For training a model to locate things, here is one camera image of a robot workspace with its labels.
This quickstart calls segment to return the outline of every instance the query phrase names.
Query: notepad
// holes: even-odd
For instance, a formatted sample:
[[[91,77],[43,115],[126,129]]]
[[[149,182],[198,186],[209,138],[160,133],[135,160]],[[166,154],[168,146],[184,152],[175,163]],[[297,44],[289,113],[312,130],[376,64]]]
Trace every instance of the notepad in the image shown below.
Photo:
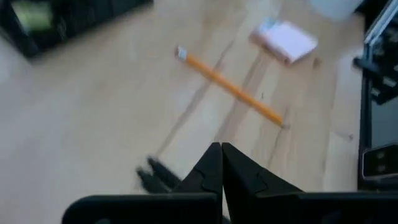
[[[316,37],[288,21],[264,21],[253,32],[259,43],[287,64],[312,52],[318,45]]]

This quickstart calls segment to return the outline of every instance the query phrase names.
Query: wooden surface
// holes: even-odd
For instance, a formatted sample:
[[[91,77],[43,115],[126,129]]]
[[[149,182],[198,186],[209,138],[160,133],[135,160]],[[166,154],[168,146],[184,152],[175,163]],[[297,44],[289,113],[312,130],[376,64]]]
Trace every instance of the wooden surface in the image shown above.
[[[291,67],[250,43],[263,18],[319,38]],[[0,43],[0,223],[59,223],[92,194],[141,194],[148,155],[179,176],[228,141],[306,191],[356,189],[363,20],[304,0],[161,0],[31,63]],[[282,114],[282,130],[178,61],[177,44]]]

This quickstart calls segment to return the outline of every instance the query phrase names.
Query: white container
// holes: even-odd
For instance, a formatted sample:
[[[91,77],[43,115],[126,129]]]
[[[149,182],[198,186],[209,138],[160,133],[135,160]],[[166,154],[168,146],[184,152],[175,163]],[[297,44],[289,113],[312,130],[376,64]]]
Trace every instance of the white container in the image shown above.
[[[333,20],[348,19],[364,0],[310,0],[312,7],[321,15]]]

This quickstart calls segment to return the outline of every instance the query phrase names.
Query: wood grain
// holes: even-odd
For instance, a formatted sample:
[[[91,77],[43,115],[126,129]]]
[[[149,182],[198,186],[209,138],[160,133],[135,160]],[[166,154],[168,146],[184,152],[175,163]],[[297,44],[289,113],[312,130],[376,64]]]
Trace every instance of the wood grain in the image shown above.
[[[265,17],[319,38],[286,67],[249,41]],[[356,189],[363,19],[304,0],[161,0],[33,62],[0,43],[0,223],[59,223],[92,194],[143,194],[157,155],[180,177],[228,141],[306,191]],[[281,130],[174,57],[186,47],[290,125]]]

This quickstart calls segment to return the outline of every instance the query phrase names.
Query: yellow pencil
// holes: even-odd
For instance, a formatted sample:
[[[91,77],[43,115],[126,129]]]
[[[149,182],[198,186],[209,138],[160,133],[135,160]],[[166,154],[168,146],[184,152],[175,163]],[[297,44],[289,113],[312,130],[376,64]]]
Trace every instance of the yellow pencil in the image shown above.
[[[233,94],[243,102],[247,103],[248,105],[252,106],[261,114],[263,114],[267,119],[272,121],[274,124],[283,128],[283,119],[280,115],[273,112],[266,105],[262,104],[261,102],[257,101],[256,99],[254,99],[253,97],[242,91],[239,87],[233,85],[231,82],[225,79],[219,72],[214,71],[209,66],[205,65],[204,63],[201,63],[194,56],[188,54],[188,52],[182,47],[177,47],[176,54],[180,60],[187,63],[191,67],[197,69],[200,73],[202,73],[206,77],[214,80],[215,82],[217,82],[217,84],[228,90],[231,94]]]

